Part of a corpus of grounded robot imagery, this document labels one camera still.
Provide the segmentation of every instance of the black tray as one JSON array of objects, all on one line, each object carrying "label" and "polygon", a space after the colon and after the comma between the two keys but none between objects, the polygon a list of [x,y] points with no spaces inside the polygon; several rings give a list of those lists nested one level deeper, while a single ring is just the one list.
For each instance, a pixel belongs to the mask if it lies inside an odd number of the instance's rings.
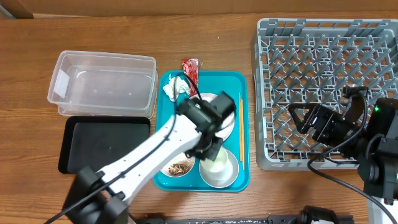
[{"label": "black tray", "polygon": [[93,170],[122,158],[149,137],[147,118],[72,116],[65,124],[58,170],[74,174]]}]

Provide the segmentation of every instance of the clear plastic container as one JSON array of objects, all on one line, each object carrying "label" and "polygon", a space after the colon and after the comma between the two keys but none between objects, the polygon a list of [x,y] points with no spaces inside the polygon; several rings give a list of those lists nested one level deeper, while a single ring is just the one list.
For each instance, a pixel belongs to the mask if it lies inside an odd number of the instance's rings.
[{"label": "clear plastic container", "polygon": [[156,96],[153,57],[64,51],[55,66],[47,99],[65,116],[151,118]]}]

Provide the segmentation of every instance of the plastic container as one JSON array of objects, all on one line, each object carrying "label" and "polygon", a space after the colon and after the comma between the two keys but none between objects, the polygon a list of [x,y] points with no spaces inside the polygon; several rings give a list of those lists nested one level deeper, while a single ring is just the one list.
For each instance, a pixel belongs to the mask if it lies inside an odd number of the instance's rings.
[{"label": "plastic container", "polygon": [[[342,113],[346,109],[340,101],[343,85],[365,85],[369,87],[370,118],[378,98],[398,98],[397,35],[397,20],[258,21],[252,42],[258,166],[265,170],[308,170],[308,160],[326,148],[312,139],[313,130],[297,132],[286,108],[289,103],[321,103]],[[327,156],[345,159],[339,152]],[[358,167],[330,161],[316,161],[312,166]]]},{"label": "plastic container", "polygon": [[67,116],[151,118],[156,96],[153,57],[64,51],[55,65],[47,99]]}]

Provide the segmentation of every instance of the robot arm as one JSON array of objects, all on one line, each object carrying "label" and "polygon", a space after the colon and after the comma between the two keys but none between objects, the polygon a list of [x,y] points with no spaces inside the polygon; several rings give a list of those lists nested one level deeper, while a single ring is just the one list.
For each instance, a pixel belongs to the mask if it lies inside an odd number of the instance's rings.
[{"label": "robot arm", "polygon": [[104,183],[115,178],[121,170],[126,170],[131,164],[136,163],[139,159],[147,155],[150,150],[155,148],[156,145],[164,139],[164,136],[167,135],[175,118],[175,127],[169,136],[169,140],[165,141],[159,150],[156,150],[128,172],[125,178],[119,179],[109,186],[112,192],[122,192],[125,195],[123,202],[126,204],[131,204],[133,198],[138,194],[140,189],[151,180],[168,161],[172,160],[180,153],[192,149],[198,144],[201,133],[196,131],[196,125],[184,115],[172,116],[166,124],[148,140],[120,160],[99,170],[99,172],[104,173],[104,176],[101,178]]},{"label": "robot arm", "polygon": [[[366,96],[367,88],[344,86],[342,92],[348,99],[348,109],[344,114],[316,103],[290,104],[289,112],[297,131],[305,134],[313,128],[313,139],[332,147],[356,133],[356,122],[364,111],[364,103],[359,96]],[[308,109],[303,120],[298,116],[302,109]],[[358,174],[364,180],[363,192],[381,202],[398,220],[398,100],[377,99],[366,130],[338,150],[342,156],[353,157],[359,162]],[[392,223],[381,208],[369,199],[368,209],[369,223]]]},{"label": "robot arm", "polygon": [[86,167],[77,173],[62,213],[75,224],[126,224],[128,206],[168,161],[182,152],[187,157],[216,159],[223,140],[215,134],[235,110],[234,101],[224,92],[212,102],[183,101],[175,116],[128,155],[98,172]]}]

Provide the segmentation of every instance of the wood surface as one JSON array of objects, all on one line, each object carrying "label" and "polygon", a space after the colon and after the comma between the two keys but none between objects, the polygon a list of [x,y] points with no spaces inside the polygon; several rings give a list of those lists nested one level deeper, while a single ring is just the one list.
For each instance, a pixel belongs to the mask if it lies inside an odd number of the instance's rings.
[{"label": "wood surface", "polygon": [[[164,192],[149,182],[131,205],[137,218],[238,218],[296,214],[305,205],[367,223],[362,196],[311,172],[258,168],[250,41],[263,17],[397,18],[398,11],[306,12],[222,16],[92,17],[0,21],[0,223],[43,223],[58,213],[73,175],[57,170],[66,117],[47,101],[63,50],[150,55],[159,76],[185,57],[201,69],[239,71],[248,81],[251,181],[240,193]],[[155,116],[151,131],[154,131]],[[359,188],[355,170],[328,174]],[[69,223],[62,217],[56,223]]]},{"label": "wood surface", "polygon": [[160,16],[264,12],[398,10],[396,0],[1,0],[35,18],[67,16]]},{"label": "wood surface", "polygon": [[2,12],[0,12],[0,20],[3,20],[3,19],[7,19],[7,18]]}]

